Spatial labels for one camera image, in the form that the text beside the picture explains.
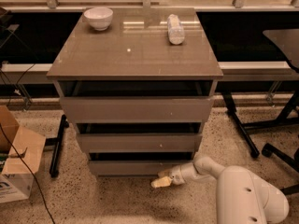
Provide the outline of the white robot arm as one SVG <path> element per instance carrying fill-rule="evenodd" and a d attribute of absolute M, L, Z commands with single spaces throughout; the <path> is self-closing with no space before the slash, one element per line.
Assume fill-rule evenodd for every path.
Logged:
<path fill-rule="evenodd" d="M 289 214 L 285 194 L 241 166 L 222 166 L 208 156 L 161 171 L 153 188 L 217 181 L 217 224 L 278 224 Z"/>

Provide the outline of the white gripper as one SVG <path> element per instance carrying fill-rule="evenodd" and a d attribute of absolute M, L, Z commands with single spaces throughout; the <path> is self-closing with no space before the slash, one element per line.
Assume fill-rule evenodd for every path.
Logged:
<path fill-rule="evenodd" d="M 171 170 L 163 170 L 158 173 L 158 176 L 160 178 L 151 182 L 151 186 L 155 189 L 169 187 L 172 183 L 175 185 L 182 185 L 186 183 L 180 165 L 173 167 Z"/>

